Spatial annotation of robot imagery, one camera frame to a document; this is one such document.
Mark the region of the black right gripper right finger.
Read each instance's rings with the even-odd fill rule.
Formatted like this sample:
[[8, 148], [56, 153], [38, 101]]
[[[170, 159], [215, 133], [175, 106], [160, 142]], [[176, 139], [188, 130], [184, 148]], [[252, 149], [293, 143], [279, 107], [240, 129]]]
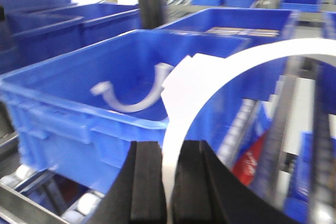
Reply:
[[296, 223], [243, 185], [206, 141], [184, 141], [178, 158], [173, 223]]

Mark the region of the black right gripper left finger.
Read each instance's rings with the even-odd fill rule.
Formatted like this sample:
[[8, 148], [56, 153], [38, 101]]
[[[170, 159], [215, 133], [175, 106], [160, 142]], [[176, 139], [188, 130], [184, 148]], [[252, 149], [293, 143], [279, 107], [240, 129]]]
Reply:
[[88, 223], [166, 223], [158, 142], [132, 142], [116, 180]]

